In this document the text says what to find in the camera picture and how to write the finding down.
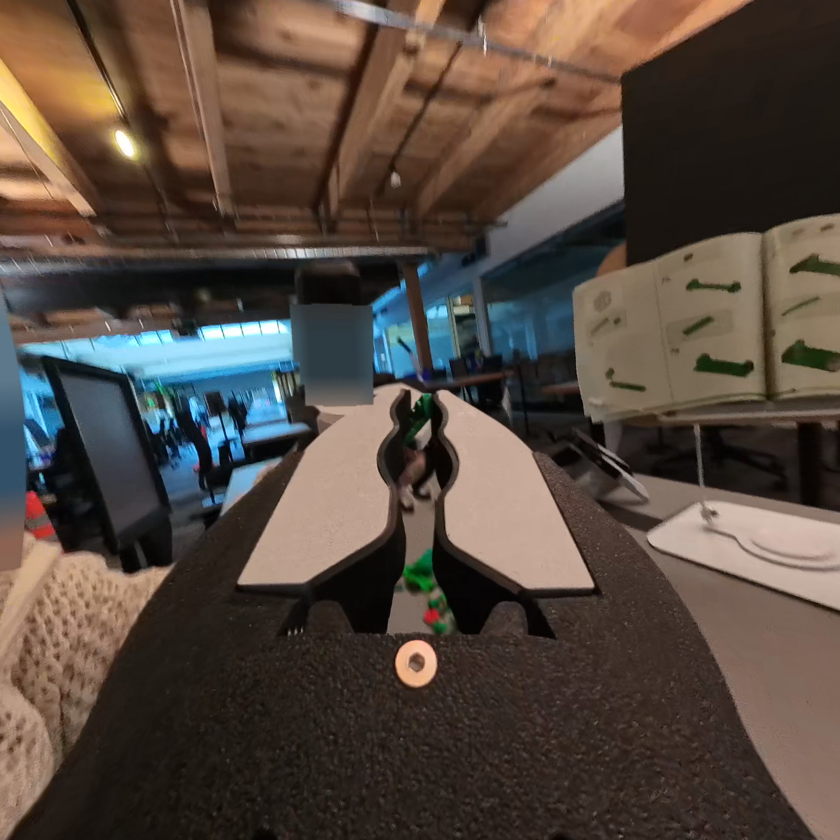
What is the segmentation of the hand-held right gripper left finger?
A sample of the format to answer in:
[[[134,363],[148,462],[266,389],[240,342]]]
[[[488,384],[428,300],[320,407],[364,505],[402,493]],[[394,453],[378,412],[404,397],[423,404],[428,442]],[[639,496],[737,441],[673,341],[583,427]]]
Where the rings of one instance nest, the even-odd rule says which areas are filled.
[[[410,414],[410,389],[385,387],[316,437],[238,577],[240,591],[336,602],[355,632],[387,632],[406,559],[397,481]]]

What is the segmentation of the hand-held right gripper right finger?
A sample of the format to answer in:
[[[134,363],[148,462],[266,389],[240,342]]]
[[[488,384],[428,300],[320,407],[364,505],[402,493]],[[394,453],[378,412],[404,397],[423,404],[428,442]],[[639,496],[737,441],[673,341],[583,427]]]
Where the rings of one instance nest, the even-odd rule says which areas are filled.
[[[455,395],[434,406],[433,569],[458,633],[512,603],[527,634],[552,636],[542,602],[594,596],[596,583],[534,453]]]

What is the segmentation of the pile of lego pieces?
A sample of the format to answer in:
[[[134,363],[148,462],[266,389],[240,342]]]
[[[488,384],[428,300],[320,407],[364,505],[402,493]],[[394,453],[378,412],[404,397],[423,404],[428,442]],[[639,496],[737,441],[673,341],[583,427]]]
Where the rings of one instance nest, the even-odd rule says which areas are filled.
[[[391,622],[396,633],[457,634],[455,615],[436,579],[433,558],[433,550],[427,549],[404,566],[392,604]]]

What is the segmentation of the small bright green lego piece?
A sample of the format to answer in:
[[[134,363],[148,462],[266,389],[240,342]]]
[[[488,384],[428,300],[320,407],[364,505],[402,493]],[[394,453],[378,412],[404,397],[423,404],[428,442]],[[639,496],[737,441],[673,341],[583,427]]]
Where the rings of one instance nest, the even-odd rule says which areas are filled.
[[[432,442],[433,419],[437,411],[434,394],[424,393],[414,403],[408,417],[403,446],[411,452],[423,452]]]

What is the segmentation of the lego instruction booklet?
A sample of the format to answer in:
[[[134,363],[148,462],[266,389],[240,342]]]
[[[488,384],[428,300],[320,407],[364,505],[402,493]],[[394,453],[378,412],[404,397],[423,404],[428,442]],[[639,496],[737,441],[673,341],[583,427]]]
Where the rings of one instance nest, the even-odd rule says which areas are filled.
[[[597,423],[839,393],[839,216],[715,237],[574,289]]]

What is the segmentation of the black and white device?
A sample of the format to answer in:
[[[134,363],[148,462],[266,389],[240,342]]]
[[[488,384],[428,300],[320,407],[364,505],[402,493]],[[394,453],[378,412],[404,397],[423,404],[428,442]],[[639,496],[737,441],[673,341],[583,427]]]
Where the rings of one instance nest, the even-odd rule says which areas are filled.
[[[548,432],[547,452],[595,501],[608,501],[617,492],[626,492],[635,503],[649,502],[649,494],[631,467],[612,450],[578,429],[562,434]]]

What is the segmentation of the wooden column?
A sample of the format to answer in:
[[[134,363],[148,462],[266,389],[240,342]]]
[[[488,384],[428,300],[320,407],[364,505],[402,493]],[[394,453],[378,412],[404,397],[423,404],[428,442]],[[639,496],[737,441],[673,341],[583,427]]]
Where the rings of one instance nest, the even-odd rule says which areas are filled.
[[[415,262],[402,264],[402,274],[405,281],[406,301],[413,327],[416,358],[423,374],[431,373],[434,369],[434,359],[428,338],[427,315],[424,306],[421,282]]]

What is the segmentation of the black standing monitor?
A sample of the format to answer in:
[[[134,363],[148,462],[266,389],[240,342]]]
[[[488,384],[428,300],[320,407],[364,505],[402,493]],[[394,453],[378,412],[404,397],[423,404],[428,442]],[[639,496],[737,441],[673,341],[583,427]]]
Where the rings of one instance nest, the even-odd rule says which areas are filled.
[[[171,506],[131,378],[70,360],[42,362],[108,551],[128,574],[171,566]]]

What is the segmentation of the orange striped cone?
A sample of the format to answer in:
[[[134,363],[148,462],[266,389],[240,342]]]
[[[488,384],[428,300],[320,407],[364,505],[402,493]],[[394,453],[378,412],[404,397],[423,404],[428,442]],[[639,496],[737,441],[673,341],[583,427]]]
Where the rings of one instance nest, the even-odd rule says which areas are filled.
[[[28,490],[25,496],[25,528],[36,540],[57,543],[55,528],[37,492]]]

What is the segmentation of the cream knit sweater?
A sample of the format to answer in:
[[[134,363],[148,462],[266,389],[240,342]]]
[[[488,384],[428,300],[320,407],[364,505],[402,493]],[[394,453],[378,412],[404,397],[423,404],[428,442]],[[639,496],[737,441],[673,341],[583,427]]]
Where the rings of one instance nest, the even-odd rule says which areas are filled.
[[[7,837],[76,745],[171,566],[126,574],[26,533],[1,582],[1,824]]]

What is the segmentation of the large black screen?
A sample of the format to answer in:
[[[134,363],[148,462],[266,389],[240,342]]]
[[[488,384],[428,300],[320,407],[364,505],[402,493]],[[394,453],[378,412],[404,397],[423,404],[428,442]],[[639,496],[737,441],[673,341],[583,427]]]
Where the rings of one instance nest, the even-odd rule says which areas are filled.
[[[839,2],[756,1],[623,77],[626,260],[839,211]]]

